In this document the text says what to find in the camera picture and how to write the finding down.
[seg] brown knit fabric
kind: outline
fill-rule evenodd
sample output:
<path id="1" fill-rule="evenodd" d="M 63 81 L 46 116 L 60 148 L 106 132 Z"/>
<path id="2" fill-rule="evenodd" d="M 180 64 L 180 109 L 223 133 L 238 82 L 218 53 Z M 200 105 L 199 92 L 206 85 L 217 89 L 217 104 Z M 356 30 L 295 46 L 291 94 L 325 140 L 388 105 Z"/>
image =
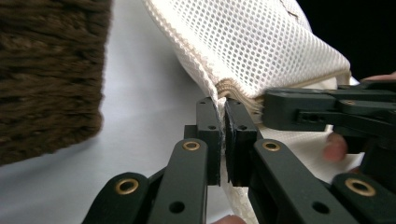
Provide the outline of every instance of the brown knit fabric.
<path id="1" fill-rule="evenodd" d="M 0 1 L 0 165 L 96 135 L 111 0 Z"/>

